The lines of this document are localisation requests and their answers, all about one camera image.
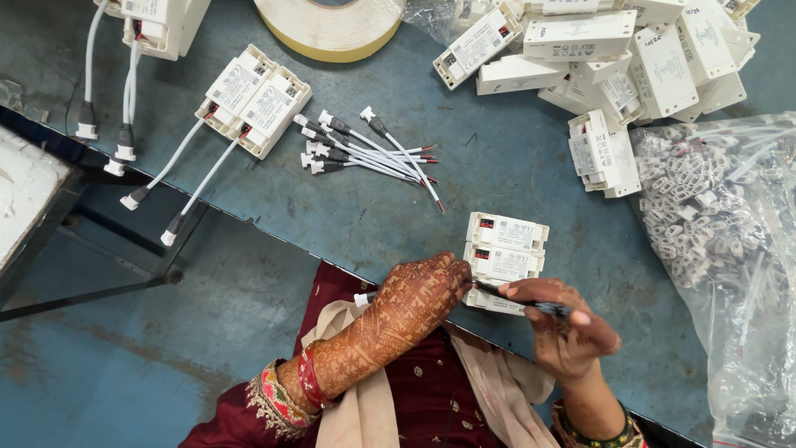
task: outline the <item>bangle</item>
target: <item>bangle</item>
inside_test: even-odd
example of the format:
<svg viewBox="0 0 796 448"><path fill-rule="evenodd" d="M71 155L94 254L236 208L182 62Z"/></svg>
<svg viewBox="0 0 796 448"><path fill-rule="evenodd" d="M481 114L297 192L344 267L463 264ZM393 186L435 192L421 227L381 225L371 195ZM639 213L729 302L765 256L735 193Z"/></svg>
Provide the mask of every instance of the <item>bangle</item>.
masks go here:
<svg viewBox="0 0 796 448"><path fill-rule="evenodd" d="M313 356L315 347L323 342L323 340L314 340L306 345L298 357L298 381L301 383L301 388L304 391L307 401L313 407L318 409L326 409L327 407L334 406L334 402L326 397L318 386L318 379L315 378L315 370L313 369Z"/></svg>

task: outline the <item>embroidered sleeve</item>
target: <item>embroidered sleeve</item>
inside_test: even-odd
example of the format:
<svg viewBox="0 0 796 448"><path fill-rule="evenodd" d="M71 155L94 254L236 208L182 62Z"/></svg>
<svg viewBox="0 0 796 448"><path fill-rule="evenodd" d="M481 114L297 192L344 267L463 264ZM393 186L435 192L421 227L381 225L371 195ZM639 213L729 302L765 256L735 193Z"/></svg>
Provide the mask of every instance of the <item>embroidered sleeve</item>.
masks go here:
<svg viewBox="0 0 796 448"><path fill-rule="evenodd" d="M578 434L567 418L564 401L560 399L552 404L552 430L558 434L563 448L647 448L644 436L638 430L636 423L624 406L622 409L627 419L626 429L617 438L600 442Z"/></svg>
<svg viewBox="0 0 796 448"><path fill-rule="evenodd" d="M268 364L246 386L246 407L255 407L256 417L263 420L266 429L274 428L276 437L297 438L318 419L293 404L285 389L276 380L276 368L285 360Z"/></svg>

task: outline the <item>plastic bag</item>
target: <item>plastic bag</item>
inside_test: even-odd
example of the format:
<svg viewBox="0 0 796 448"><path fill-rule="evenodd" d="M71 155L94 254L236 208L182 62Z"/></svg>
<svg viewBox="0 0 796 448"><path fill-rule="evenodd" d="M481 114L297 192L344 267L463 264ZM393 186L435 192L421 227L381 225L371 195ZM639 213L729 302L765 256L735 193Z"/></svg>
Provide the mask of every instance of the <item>plastic bag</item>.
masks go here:
<svg viewBox="0 0 796 448"><path fill-rule="evenodd" d="M631 139L644 225L708 352L714 440L796 446L796 113Z"/></svg>

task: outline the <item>gray floor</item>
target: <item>gray floor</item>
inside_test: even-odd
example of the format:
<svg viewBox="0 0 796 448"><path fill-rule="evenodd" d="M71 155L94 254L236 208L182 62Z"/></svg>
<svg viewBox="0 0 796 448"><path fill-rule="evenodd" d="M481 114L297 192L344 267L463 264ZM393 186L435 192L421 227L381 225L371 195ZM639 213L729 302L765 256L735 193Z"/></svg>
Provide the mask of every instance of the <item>gray floor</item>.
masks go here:
<svg viewBox="0 0 796 448"><path fill-rule="evenodd" d="M186 196L157 189L130 212L118 202L130 189L93 187L81 202L158 241ZM150 253L90 222L75 229L89 230L154 268ZM183 284L0 324L0 445L175 446L222 391L291 354L318 263L211 209L178 260ZM9 308L141 280L56 234Z"/></svg>

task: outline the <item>masking tape roll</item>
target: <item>masking tape roll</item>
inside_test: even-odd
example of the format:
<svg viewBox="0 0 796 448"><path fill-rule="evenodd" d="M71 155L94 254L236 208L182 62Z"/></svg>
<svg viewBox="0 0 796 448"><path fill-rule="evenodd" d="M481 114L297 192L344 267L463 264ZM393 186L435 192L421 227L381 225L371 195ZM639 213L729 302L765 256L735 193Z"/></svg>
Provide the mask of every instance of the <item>masking tape roll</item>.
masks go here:
<svg viewBox="0 0 796 448"><path fill-rule="evenodd" d="M406 0L353 0L324 6L312 0L255 0L271 32L291 49L324 62L354 62L395 34Z"/></svg>

